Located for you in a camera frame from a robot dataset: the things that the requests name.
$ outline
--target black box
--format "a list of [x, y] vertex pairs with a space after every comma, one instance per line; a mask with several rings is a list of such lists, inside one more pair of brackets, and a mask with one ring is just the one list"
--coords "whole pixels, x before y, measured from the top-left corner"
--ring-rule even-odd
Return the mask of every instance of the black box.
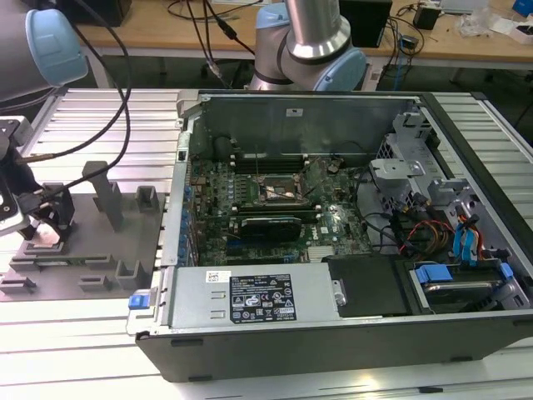
[[391, 12], [392, 0], [340, 0], [341, 15], [351, 25], [357, 48], [378, 48]]
[[439, 15], [441, 15], [442, 8], [419, 6], [413, 18], [413, 25], [419, 29], [427, 29], [430, 31], [435, 27], [435, 23]]
[[[132, 0], [85, 0], [85, 3], [109, 25], [120, 27], [132, 5]], [[57, 9], [73, 23], [100, 25], [73, 0], [57, 0]]]

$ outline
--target power supply label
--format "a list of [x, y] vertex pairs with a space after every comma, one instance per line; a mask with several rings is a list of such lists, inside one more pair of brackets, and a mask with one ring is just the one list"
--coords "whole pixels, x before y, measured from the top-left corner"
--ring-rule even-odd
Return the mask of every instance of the power supply label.
[[296, 321], [291, 275], [230, 278], [233, 323]]

